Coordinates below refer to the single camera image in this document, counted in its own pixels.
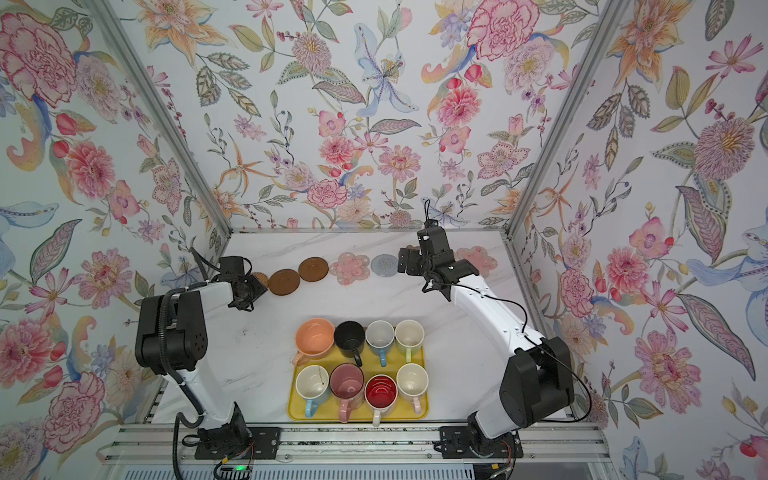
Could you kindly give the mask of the red interior white mug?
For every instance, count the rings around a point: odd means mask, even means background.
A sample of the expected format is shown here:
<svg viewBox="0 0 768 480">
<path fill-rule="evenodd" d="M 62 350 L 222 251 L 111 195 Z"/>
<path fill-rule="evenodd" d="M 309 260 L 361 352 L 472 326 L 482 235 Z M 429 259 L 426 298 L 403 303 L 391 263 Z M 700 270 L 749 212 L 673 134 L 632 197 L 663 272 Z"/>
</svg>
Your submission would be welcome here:
<svg viewBox="0 0 768 480">
<path fill-rule="evenodd" d="M 388 375 L 371 377 L 364 387 L 365 401 L 372 411 L 372 425 L 379 427 L 382 420 L 394 409 L 398 399 L 398 387 Z"/>
</svg>

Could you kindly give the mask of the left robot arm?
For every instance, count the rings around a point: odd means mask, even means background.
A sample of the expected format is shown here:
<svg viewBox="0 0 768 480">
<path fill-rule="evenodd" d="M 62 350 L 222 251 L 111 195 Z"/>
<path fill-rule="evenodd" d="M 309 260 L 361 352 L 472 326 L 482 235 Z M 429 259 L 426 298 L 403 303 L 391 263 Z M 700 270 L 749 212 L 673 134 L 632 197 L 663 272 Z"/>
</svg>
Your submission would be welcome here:
<svg viewBox="0 0 768 480">
<path fill-rule="evenodd" d="M 212 278 L 175 287 L 140 302 L 135 355 L 138 364 L 178 387 L 194 410 L 179 412 L 174 426 L 194 432 L 199 453 L 215 458 L 251 452 L 256 435 L 236 402 L 226 398 L 205 356 L 207 322 L 230 310 L 251 312 L 267 288 L 253 275 L 250 260 L 224 256 L 216 265 L 197 257 L 214 271 Z"/>
</svg>

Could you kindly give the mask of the grey round coaster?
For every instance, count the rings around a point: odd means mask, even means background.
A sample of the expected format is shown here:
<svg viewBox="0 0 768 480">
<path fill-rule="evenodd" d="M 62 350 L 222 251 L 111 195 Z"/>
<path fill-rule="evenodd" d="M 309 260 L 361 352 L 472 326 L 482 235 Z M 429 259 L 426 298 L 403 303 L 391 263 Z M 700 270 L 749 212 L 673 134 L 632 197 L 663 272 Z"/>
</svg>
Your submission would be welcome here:
<svg viewBox="0 0 768 480">
<path fill-rule="evenodd" d="M 391 254 L 380 254 L 371 260 L 370 268 L 379 277 L 392 277 L 398 273 L 398 258 Z"/>
</svg>

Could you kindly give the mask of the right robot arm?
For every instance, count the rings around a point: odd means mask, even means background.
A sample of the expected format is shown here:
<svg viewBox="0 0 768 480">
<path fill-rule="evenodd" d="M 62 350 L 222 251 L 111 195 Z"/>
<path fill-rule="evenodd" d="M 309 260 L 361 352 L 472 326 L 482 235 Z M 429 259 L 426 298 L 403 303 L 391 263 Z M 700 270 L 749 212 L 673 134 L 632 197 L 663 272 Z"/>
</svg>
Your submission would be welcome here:
<svg viewBox="0 0 768 480">
<path fill-rule="evenodd" d="M 470 261 L 456 259 L 446 230 L 427 220 L 417 232 L 419 246 L 398 253 L 397 271 L 425 280 L 424 293 L 438 292 L 461 309 L 506 359 L 496 393 L 467 417 L 469 446 L 487 457 L 506 436 L 552 415 L 575 400 L 570 350 L 560 338 L 546 338 L 495 295 Z"/>
</svg>

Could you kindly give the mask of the woven rattan round coaster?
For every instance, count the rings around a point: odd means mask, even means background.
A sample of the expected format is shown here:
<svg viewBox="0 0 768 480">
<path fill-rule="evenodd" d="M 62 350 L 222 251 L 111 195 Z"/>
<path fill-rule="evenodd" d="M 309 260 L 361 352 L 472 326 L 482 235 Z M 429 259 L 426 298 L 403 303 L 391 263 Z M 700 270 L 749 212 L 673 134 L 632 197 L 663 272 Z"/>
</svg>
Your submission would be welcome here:
<svg viewBox="0 0 768 480">
<path fill-rule="evenodd" d="M 255 277 L 261 285 L 263 285 L 265 288 L 269 285 L 269 277 L 262 273 L 262 272 L 253 272 L 252 276 Z"/>
</svg>

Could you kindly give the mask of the dark brown round coaster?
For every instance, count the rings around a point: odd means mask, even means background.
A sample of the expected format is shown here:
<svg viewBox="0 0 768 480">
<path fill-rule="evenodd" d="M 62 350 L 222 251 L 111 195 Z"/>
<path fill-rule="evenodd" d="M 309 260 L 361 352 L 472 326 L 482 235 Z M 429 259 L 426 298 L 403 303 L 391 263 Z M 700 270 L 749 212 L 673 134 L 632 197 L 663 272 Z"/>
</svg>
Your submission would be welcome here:
<svg viewBox="0 0 768 480">
<path fill-rule="evenodd" d="M 328 275 L 329 265 L 321 257 L 309 257 L 300 263 L 298 273 L 305 282 L 318 282 Z"/>
</svg>

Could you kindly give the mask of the cream mug pink handle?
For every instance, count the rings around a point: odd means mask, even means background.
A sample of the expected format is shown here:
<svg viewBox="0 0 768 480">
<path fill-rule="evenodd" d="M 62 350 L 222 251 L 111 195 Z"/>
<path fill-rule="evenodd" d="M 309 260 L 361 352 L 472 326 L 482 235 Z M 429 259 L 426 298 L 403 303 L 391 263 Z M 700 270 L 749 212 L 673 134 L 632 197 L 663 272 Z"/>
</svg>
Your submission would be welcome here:
<svg viewBox="0 0 768 480">
<path fill-rule="evenodd" d="M 413 412 L 419 416 L 425 412 L 426 395 L 429 387 L 429 375 L 420 365 L 407 363 L 397 372 L 396 384 L 400 395 L 411 405 Z"/>
</svg>

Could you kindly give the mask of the pink flower coaster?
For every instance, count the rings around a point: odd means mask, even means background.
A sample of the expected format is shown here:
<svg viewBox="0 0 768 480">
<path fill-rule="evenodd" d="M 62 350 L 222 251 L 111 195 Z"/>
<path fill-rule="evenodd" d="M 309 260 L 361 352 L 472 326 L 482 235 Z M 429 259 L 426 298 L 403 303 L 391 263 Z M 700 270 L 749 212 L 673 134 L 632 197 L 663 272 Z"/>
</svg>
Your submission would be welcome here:
<svg viewBox="0 0 768 480">
<path fill-rule="evenodd" d="M 482 246 L 460 248 L 456 251 L 455 257 L 457 260 L 469 261 L 484 278 L 498 267 L 498 261 Z"/>
<path fill-rule="evenodd" d="M 329 273 L 343 286 L 364 281 L 370 276 L 370 259 L 366 255 L 344 252 L 329 266 Z"/>
</svg>

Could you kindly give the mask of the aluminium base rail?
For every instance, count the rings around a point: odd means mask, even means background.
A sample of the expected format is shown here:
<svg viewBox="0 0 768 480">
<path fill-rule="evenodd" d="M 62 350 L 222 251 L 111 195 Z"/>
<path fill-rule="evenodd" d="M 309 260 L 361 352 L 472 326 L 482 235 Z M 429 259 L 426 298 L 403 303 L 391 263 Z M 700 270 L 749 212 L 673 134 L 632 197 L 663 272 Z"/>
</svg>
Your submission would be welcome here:
<svg viewBox="0 0 768 480">
<path fill-rule="evenodd" d="M 615 479 L 586 424 L 534 426 L 478 457 L 458 423 L 259 424 L 267 437 L 225 464 L 178 448 L 184 479 Z"/>
</svg>

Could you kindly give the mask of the yellow tray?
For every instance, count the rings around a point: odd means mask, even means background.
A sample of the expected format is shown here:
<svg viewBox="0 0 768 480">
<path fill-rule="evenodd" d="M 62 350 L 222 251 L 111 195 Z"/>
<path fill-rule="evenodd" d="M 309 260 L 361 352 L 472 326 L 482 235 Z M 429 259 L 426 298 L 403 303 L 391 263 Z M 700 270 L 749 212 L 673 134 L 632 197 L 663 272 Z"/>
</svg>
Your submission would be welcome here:
<svg viewBox="0 0 768 480">
<path fill-rule="evenodd" d="M 410 356 L 393 349 L 385 365 L 366 349 L 357 365 L 336 346 L 325 345 L 323 352 L 297 349 L 287 407 L 291 419 L 379 425 L 426 417 L 429 375 L 421 349 Z"/>
</svg>

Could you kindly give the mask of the black mug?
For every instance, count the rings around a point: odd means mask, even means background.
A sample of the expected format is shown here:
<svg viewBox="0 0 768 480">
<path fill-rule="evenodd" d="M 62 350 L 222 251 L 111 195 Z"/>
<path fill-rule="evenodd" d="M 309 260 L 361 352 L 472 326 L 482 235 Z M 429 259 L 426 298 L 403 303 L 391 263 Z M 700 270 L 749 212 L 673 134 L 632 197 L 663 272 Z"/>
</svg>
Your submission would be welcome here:
<svg viewBox="0 0 768 480">
<path fill-rule="evenodd" d="M 365 329 L 355 321 L 344 321 L 335 327 L 334 344 L 340 353 L 361 368 L 362 353 L 366 345 Z"/>
</svg>

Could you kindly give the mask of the cream mug blue handle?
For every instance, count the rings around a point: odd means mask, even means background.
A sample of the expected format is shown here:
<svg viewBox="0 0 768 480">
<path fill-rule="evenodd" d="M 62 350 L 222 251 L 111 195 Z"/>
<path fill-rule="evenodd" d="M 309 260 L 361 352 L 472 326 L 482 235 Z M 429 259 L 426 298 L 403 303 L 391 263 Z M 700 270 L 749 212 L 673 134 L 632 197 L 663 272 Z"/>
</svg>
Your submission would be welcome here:
<svg viewBox="0 0 768 480">
<path fill-rule="evenodd" d="M 330 374 L 323 366 L 307 366 L 297 374 L 294 389 L 305 402 L 304 416 L 312 419 L 331 396 Z"/>
</svg>

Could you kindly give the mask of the white mug green handle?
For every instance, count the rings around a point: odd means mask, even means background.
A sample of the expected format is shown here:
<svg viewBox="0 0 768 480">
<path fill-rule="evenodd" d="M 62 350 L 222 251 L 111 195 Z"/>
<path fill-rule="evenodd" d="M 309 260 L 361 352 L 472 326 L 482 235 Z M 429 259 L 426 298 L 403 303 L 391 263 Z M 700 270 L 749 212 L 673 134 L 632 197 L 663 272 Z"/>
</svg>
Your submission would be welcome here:
<svg viewBox="0 0 768 480">
<path fill-rule="evenodd" d="M 417 353 L 422 350 L 425 340 L 423 326 L 413 319 L 405 319 L 395 326 L 395 343 L 406 363 L 412 363 Z"/>
</svg>

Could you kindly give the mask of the brown wooden round coaster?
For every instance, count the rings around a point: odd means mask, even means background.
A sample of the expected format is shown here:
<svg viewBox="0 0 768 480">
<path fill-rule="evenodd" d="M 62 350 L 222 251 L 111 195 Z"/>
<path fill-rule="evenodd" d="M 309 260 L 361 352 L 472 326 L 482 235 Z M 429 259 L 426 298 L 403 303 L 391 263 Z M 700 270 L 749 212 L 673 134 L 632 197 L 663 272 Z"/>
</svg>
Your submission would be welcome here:
<svg viewBox="0 0 768 480">
<path fill-rule="evenodd" d="M 277 296 L 287 296 L 295 292 L 301 283 L 296 270 L 281 269 L 273 273 L 268 280 L 268 289 Z"/>
</svg>

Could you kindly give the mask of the orange mug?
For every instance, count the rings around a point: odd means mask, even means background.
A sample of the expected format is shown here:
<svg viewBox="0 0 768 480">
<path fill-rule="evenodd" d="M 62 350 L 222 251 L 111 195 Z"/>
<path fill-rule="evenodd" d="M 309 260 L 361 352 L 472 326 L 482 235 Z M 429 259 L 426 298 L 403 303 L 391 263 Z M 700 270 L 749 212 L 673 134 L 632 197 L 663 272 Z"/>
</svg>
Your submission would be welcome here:
<svg viewBox="0 0 768 480">
<path fill-rule="evenodd" d="M 326 356 L 334 346 L 335 326 L 327 319 L 313 318 L 304 322 L 296 331 L 294 343 L 297 353 L 293 366 Z"/>
</svg>

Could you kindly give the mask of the dusty pink mug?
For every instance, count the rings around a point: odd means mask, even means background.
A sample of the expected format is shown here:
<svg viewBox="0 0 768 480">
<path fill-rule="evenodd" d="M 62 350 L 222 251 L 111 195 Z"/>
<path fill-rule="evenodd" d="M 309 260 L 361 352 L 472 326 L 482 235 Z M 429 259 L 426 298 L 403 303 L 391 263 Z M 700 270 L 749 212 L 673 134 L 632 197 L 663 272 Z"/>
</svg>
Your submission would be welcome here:
<svg viewBox="0 0 768 480">
<path fill-rule="evenodd" d="M 348 423 L 364 397 L 365 379 L 361 368 L 353 363 L 337 366 L 330 376 L 330 389 L 338 401 L 338 419 Z"/>
</svg>

